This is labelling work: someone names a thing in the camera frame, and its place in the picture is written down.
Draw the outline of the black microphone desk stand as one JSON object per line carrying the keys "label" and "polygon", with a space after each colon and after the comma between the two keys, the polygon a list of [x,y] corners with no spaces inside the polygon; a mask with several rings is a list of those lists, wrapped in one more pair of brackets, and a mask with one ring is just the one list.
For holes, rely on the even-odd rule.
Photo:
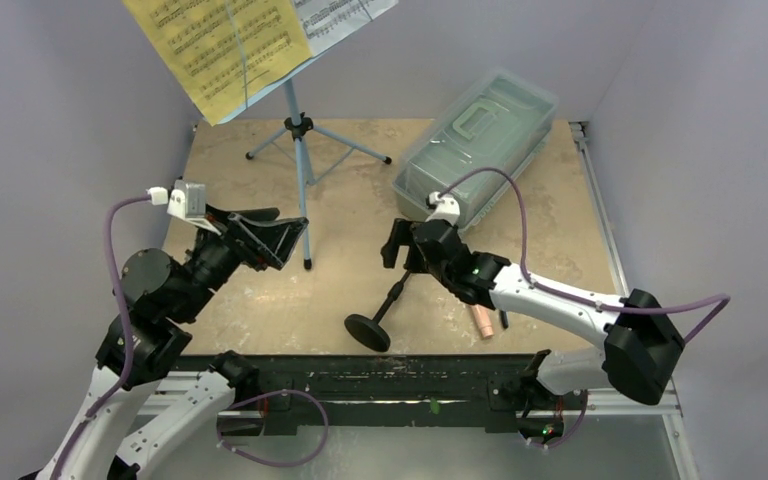
{"label": "black microphone desk stand", "polygon": [[412,273],[406,271],[387,292],[384,301],[372,317],[361,314],[350,314],[344,319],[344,327],[350,336],[364,347],[378,353],[389,350],[391,339],[380,326],[393,304],[400,298],[404,287]]}

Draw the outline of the light blue music stand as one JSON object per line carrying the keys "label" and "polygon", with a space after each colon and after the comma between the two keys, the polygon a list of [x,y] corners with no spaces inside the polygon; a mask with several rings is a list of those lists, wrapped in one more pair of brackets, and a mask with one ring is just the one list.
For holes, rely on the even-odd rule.
{"label": "light blue music stand", "polygon": [[[254,159],[256,155],[264,150],[267,146],[274,146],[276,141],[282,135],[290,135],[292,137],[294,152],[290,154],[288,158],[295,164],[299,207],[303,215],[307,214],[306,188],[308,186],[314,186],[319,183],[322,179],[329,175],[334,170],[334,168],[341,165],[354,152],[361,152],[366,154],[374,159],[379,160],[385,165],[390,165],[393,162],[393,159],[387,155],[376,152],[371,148],[363,146],[346,137],[338,135],[331,130],[326,129],[321,125],[316,124],[312,118],[307,116],[306,113],[300,109],[294,87],[294,78],[304,69],[321,58],[327,51],[318,56],[314,56],[311,52],[311,57],[309,59],[294,67],[289,71],[289,73],[283,75],[278,80],[267,84],[265,87],[252,95],[246,94],[242,103],[240,103],[234,110],[232,110],[220,121],[222,124],[224,124],[235,119],[242,113],[250,110],[253,105],[263,100],[276,90],[282,90],[284,92],[286,104],[289,109],[289,115],[287,118],[285,118],[283,126],[280,127],[279,130],[273,133],[270,137],[268,137],[267,140],[246,152],[245,158],[248,160]],[[305,141],[305,136],[311,131],[323,135],[347,147],[347,150],[343,153],[343,155],[321,174],[316,174],[313,170],[311,156]]]}

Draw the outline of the yellow sheet music page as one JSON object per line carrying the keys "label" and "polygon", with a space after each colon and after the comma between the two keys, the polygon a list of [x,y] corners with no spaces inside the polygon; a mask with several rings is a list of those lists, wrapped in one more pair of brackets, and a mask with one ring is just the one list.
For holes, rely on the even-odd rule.
{"label": "yellow sheet music page", "polygon": [[125,1],[211,125],[312,57],[290,1]]}

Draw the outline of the white sheet music page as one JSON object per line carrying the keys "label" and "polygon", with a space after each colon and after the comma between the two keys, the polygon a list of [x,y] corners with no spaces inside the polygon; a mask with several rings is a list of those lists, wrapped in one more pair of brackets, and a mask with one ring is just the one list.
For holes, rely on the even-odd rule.
{"label": "white sheet music page", "polygon": [[296,0],[292,6],[312,54],[318,56],[398,3],[398,0]]}

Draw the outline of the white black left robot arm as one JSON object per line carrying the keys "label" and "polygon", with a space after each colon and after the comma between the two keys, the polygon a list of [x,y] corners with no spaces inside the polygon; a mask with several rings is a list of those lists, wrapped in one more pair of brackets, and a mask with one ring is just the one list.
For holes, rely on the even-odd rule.
{"label": "white black left robot arm", "polygon": [[171,371],[192,337],[182,325],[197,315],[240,266],[280,270],[304,235],[308,219],[280,218],[276,208],[198,208],[185,221],[197,228],[184,263],[161,249],[134,253],[117,265],[112,227],[122,201],[105,217],[103,245],[118,315],[96,353],[90,388],[67,437],[36,479],[107,475],[126,426]]}

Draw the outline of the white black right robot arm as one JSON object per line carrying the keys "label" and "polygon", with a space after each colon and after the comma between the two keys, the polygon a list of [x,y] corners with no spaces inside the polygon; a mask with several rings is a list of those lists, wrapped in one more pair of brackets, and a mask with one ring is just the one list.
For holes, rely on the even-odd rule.
{"label": "white black right robot arm", "polygon": [[525,275],[505,257],[470,250],[444,220],[396,219],[380,250],[384,267],[395,267],[401,248],[408,250],[405,270],[431,275],[460,301],[523,314],[589,343],[549,353],[524,376],[529,404],[544,407],[576,389],[607,387],[643,405],[661,401],[686,342],[652,294],[600,294]]}

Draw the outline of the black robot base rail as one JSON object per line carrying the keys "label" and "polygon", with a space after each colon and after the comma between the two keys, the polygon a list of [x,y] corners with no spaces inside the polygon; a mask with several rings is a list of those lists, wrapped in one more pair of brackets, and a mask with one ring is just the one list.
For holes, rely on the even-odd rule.
{"label": "black robot base rail", "polygon": [[487,433],[560,436],[581,389],[558,396],[535,379],[536,354],[185,355],[170,376],[212,366],[248,377],[220,430],[232,436],[295,435],[302,427],[481,428]]}

